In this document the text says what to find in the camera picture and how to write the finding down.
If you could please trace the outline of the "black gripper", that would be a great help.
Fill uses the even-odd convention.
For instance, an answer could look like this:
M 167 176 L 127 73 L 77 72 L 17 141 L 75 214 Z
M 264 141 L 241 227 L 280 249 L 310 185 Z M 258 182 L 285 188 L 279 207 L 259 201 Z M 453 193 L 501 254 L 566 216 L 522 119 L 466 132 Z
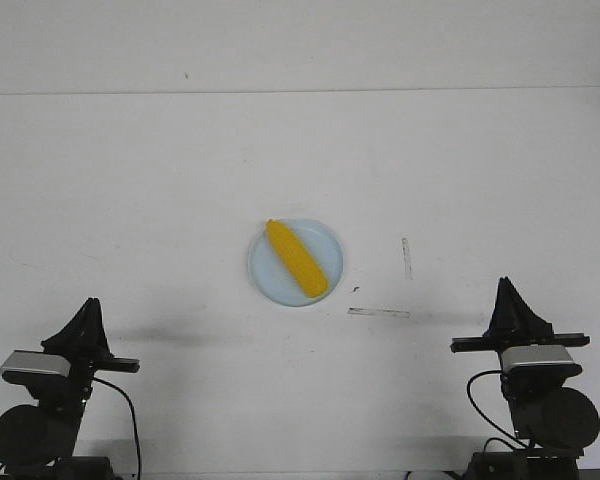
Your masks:
M 507 325 L 509 330 L 519 337 L 548 338 L 495 338 L 506 331 Z M 585 347 L 589 343 L 590 337 L 583 333 L 553 335 L 552 324 L 533 312 L 508 277 L 501 277 L 491 319 L 483 336 L 453 338 L 450 349 L 453 353 L 494 351 L 499 359 L 503 395 L 547 395 L 562 388 L 569 378 L 509 376 L 502 371 L 500 354 L 514 346 L 562 345 L 568 350 Z
M 94 341 L 90 323 L 91 307 Z M 87 352 L 93 348 L 93 343 L 98 355 Z M 87 400 L 99 371 L 135 374 L 140 369 L 138 359 L 113 356 L 98 298 L 88 298 L 73 318 L 58 333 L 43 340 L 41 346 L 44 353 L 67 356 L 70 362 L 67 398 L 70 400 Z

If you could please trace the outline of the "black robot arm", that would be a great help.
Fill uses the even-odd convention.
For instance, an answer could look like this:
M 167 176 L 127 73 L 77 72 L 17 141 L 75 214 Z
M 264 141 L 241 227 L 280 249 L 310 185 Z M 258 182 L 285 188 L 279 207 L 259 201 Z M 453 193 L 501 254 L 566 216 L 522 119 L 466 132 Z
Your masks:
M 557 333 L 528 306 L 511 280 L 498 281 L 494 310 L 479 337 L 452 340 L 454 353 L 493 351 L 512 432 L 498 427 L 502 451 L 472 454 L 465 479 L 577 479 L 577 461 L 600 433 L 600 416 L 582 392 L 566 386 L 583 368 L 569 351 L 588 345 L 583 333 Z
M 136 475 L 143 462 L 138 423 L 130 396 L 101 379 L 99 372 L 135 374 L 137 359 L 114 356 L 102 320 L 100 300 L 89 297 L 40 351 L 15 350 L 0 377 L 24 387 L 35 404 L 16 405 L 0 416 L 0 479 L 118 479 L 106 456 L 74 454 L 86 405 L 99 384 L 126 401 L 133 429 Z

